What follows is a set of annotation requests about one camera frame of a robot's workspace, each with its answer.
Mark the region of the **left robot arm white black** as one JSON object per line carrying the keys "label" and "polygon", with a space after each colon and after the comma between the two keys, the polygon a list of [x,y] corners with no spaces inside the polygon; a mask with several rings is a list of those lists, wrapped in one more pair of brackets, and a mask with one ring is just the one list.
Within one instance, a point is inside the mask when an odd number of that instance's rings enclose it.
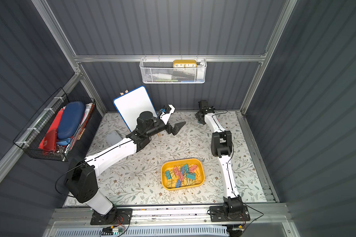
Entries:
{"label": "left robot arm white black", "polygon": [[174,110],[169,105],[156,116],[150,111],[140,113],[135,129],[120,142],[85,157],[83,161],[73,162],[66,172],[65,187],[78,202],[88,205],[101,216],[108,215],[114,209],[114,204],[99,190],[97,177],[120,160],[141,151],[150,143],[151,137],[159,132],[177,135],[186,122],[171,125],[169,119]]}

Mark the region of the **yellow plastic storage tray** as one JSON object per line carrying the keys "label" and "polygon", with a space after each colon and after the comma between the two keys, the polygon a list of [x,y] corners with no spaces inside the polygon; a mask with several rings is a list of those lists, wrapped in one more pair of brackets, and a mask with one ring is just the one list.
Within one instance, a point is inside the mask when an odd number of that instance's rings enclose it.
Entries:
{"label": "yellow plastic storage tray", "polygon": [[168,191],[199,187],[204,181],[203,165],[195,158],[166,162],[161,167],[161,183]]}

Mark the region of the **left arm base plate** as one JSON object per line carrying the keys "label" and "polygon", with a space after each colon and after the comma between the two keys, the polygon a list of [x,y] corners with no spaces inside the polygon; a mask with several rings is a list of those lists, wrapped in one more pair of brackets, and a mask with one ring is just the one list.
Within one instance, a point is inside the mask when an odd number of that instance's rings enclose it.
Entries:
{"label": "left arm base plate", "polygon": [[128,225],[133,210],[131,208],[112,208],[106,215],[94,211],[90,225]]}

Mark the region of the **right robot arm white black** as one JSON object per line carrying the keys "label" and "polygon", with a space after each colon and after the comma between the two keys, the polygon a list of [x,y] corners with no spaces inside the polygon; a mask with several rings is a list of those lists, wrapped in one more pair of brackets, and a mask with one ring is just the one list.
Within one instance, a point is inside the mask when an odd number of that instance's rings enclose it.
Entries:
{"label": "right robot arm white black", "polygon": [[198,105],[199,111],[195,114],[195,117],[201,124],[207,125],[211,129],[211,153],[218,159],[223,174],[224,215],[230,217],[240,214],[243,211],[244,203],[236,187],[231,165],[234,152],[232,133],[222,127],[217,119],[214,107],[210,107],[206,100],[199,101]]}

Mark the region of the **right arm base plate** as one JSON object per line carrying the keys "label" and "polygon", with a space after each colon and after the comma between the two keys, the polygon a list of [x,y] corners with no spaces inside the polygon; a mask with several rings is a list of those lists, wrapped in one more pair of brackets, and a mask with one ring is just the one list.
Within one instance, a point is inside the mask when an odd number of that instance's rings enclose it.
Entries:
{"label": "right arm base plate", "polygon": [[249,210],[246,205],[240,210],[225,210],[223,206],[211,206],[207,211],[212,222],[247,222],[250,221]]}

